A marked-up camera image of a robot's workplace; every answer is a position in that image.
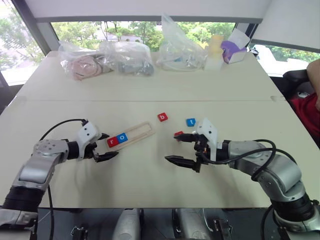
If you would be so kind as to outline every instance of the blue letter block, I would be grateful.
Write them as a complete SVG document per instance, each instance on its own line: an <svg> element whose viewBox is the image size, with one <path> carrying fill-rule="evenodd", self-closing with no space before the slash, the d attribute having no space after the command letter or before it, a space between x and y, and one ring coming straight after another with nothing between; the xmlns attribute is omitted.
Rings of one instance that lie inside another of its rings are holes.
<svg viewBox="0 0 320 240"><path fill-rule="evenodd" d="M196 124L196 119L195 118L188 118L186 120L186 125L188 127L193 127Z"/></svg>
<svg viewBox="0 0 320 240"><path fill-rule="evenodd" d="M121 133L118 136L116 136L116 139L118 139L118 142L121 144L125 141L128 141L127 135L125 133Z"/></svg>

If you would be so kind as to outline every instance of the plastic bag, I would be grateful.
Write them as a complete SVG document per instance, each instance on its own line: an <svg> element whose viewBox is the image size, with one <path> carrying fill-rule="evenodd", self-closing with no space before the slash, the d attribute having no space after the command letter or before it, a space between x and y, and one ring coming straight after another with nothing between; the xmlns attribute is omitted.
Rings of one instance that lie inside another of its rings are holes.
<svg viewBox="0 0 320 240"><path fill-rule="evenodd" d="M100 45L109 67L121 74L150 76L154 73L148 46L132 41L104 42Z"/></svg>
<svg viewBox="0 0 320 240"><path fill-rule="evenodd" d="M81 48L66 41L59 43L60 64L73 79L82 80L112 71L109 67L112 63L100 50Z"/></svg>
<svg viewBox="0 0 320 240"><path fill-rule="evenodd" d="M166 14L161 17L164 41L157 60L164 70L195 71L205 66L207 54L197 43L187 38L182 29Z"/></svg>

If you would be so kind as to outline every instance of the white table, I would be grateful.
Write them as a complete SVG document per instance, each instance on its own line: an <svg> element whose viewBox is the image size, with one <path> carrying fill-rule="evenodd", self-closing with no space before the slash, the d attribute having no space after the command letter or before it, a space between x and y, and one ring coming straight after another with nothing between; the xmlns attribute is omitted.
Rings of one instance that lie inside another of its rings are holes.
<svg viewBox="0 0 320 240"><path fill-rule="evenodd" d="M155 68L153 76L109 72L82 81L64 73L51 52L18 93L28 100L55 101L269 101L282 94L255 57L224 64L221 71L174 72Z"/></svg>
<svg viewBox="0 0 320 240"><path fill-rule="evenodd" d="M162 112L169 119L159 122L157 114ZM204 165L196 173L164 159L167 155L195 159L193 144L172 138L177 131L194 129L185 123L191 117L208 117L217 127L220 141L274 141L296 159L310 198L320 199L320 151L285 101L51 101L21 96L0 115L0 199L5 198L44 132L66 119L88 118L110 135L144 121L150 121L156 133L123 148L109 161L68 160L59 165L51 181L56 208L268 206L270 201L260 185L240 171ZM77 123L67 123L50 137L72 140L79 128ZM107 151L106 145L101 144L99 151ZM41 207L48 205L45 195Z"/></svg>

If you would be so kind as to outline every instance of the window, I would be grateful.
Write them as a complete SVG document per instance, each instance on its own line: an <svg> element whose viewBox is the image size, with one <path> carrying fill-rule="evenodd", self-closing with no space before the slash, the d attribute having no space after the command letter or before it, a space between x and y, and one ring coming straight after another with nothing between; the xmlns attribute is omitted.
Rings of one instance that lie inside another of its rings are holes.
<svg viewBox="0 0 320 240"><path fill-rule="evenodd" d="M11 1L0 1L0 71L8 85L24 84L43 58Z"/></svg>
<svg viewBox="0 0 320 240"><path fill-rule="evenodd" d="M250 43L249 48L259 53L258 62L269 76L282 77L288 71L306 69L308 64L320 58L320 53L291 48Z"/></svg>
<svg viewBox="0 0 320 240"><path fill-rule="evenodd" d="M161 22L156 21L78 21L52 22L58 38L79 47L97 49L101 41L139 42L159 51L163 41ZM229 37L234 22L178 22L186 36L203 48L211 35Z"/></svg>

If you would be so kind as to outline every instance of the person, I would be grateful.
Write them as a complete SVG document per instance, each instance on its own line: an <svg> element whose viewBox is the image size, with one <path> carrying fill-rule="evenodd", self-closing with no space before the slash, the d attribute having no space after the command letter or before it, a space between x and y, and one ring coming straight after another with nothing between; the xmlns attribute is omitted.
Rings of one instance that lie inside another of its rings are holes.
<svg viewBox="0 0 320 240"><path fill-rule="evenodd" d="M306 98L291 100L292 107L320 148L320 59L315 60L306 68L314 93Z"/></svg>

